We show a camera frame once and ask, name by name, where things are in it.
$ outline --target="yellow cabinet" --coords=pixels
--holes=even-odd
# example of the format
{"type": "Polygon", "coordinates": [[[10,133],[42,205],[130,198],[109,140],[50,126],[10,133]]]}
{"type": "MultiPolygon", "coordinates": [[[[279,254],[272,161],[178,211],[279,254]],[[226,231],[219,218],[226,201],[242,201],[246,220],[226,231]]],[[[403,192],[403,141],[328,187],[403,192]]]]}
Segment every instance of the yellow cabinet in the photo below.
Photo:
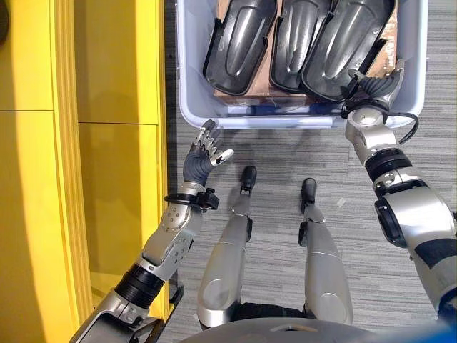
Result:
{"type": "Polygon", "coordinates": [[[159,124],[161,2],[75,1],[79,121],[159,124]]]}
{"type": "Polygon", "coordinates": [[[0,114],[3,342],[65,342],[77,322],[55,141],[53,112],[0,114]]]}
{"type": "Polygon", "coordinates": [[[0,111],[52,110],[49,0],[6,0],[10,30],[0,46],[0,111]]]}
{"type": "Polygon", "coordinates": [[[91,285],[98,303],[159,223],[159,138],[155,125],[128,124],[80,124],[79,138],[91,285]]]}
{"type": "MultiPolygon", "coordinates": [[[[0,340],[62,343],[134,262],[164,209],[164,3],[6,3],[0,340]]],[[[166,320],[172,308],[166,285],[151,314],[166,320]]]]}

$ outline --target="silver robot leg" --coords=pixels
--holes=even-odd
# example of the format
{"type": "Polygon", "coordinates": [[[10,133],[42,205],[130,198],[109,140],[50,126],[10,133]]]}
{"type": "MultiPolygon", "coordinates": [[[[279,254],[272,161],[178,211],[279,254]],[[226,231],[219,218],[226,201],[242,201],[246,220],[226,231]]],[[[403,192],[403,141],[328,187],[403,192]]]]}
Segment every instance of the silver robot leg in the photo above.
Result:
{"type": "Polygon", "coordinates": [[[351,324],[353,310],[343,262],[322,212],[314,204],[316,187],[314,179],[306,179],[301,190],[305,221],[298,243],[308,247],[305,311],[320,320],[351,324]]]}
{"type": "Polygon", "coordinates": [[[255,167],[247,166],[241,177],[241,191],[233,214],[206,265],[197,296],[197,315],[204,327],[230,322],[241,303],[246,242],[252,226],[250,194],[255,179],[255,167]]]}

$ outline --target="black wire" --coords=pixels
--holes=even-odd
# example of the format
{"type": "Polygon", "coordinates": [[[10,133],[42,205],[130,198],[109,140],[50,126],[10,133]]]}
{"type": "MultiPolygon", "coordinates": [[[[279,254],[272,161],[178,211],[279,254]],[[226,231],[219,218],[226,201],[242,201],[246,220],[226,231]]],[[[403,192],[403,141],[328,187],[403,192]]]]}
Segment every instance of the black wire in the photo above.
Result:
{"type": "Polygon", "coordinates": [[[419,118],[417,116],[415,116],[414,114],[411,114],[411,113],[390,113],[390,112],[386,111],[385,115],[387,117],[389,117],[389,116],[403,116],[403,117],[411,118],[411,119],[414,120],[413,128],[411,130],[409,130],[409,132],[407,134],[405,134],[403,136],[403,138],[398,141],[399,144],[405,144],[407,141],[409,141],[411,138],[413,138],[413,136],[416,134],[416,132],[417,132],[417,130],[419,128],[419,118]]]}
{"type": "Polygon", "coordinates": [[[412,120],[414,120],[413,128],[411,130],[409,130],[409,132],[407,134],[405,134],[403,136],[403,138],[398,141],[399,144],[405,144],[407,141],[409,141],[411,138],[413,138],[413,136],[416,134],[416,132],[419,128],[419,118],[416,115],[411,114],[411,113],[403,113],[403,112],[389,112],[387,109],[383,108],[382,106],[380,106],[378,104],[367,104],[367,103],[357,104],[356,106],[352,106],[351,108],[346,109],[346,111],[349,113],[349,112],[355,111],[357,109],[362,109],[362,108],[369,108],[369,109],[375,109],[377,111],[380,111],[384,117],[384,124],[386,123],[387,118],[389,118],[390,116],[402,116],[402,117],[411,118],[412,120]]]}

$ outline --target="gray carpet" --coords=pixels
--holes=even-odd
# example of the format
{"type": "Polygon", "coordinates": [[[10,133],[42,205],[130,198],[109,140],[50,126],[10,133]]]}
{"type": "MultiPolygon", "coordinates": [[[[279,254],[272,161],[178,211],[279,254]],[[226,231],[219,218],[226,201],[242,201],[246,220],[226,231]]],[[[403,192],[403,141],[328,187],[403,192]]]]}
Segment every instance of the gray carpet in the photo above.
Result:
{"type": "MultiPolygon", "coordinates": [[[[448,203],[455,208],[456,187],[456,3],[430,1],[428,71],[421,128],[404,146],[448,203]]],[[[196,131],[179,112],[175,82],[175,7],[166,1],[167,129],[169,189],[181,182],[189,142],[196,131]]],[[[376,219],[371,182],[342,129],[233,130],[224,132],[236,155],[208,182],[221,199],[204,226],[179,275],[186,293],[160,338],[177,342],[200,331],[196,290],[211,250],[229,217],[232,189],[244,166],[255,164],[253,234],[248,243],[242,298],[301,309],[305,250],[297,244],[301,222],[299,189],[306,177],[318,181],[318,205],[343,257],[357,327],[383,331],[432,322],[436,314],[405,250],[383,237],[376,219]],[[340,199],[345,203],[337,205],[340,199]]]]}

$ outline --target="white plastic bin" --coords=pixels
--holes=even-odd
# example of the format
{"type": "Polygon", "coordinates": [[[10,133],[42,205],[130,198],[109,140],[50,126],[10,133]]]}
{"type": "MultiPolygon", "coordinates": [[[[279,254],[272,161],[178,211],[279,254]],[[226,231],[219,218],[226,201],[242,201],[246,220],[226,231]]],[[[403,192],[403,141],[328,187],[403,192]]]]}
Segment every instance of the white plastic bin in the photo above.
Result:
{"type": "MultiPolygon", "coordinates": [[[[202,75],[214,27],[218,0],[178,0],[179,105],[190,125],[217,119],[225,129],[326,129],[344,125],[338,105],[302,106],[287,114],[272,114],[266,106],[227,105],[214,95],[202,75]]],[[[406,60],[405,79],[392,111],[419,115],[426,78],[428,0],[398,0],[397,57],[406,60]]],[[[411,119],[391,117],[388,125],[403,126],[411,119]]]]}

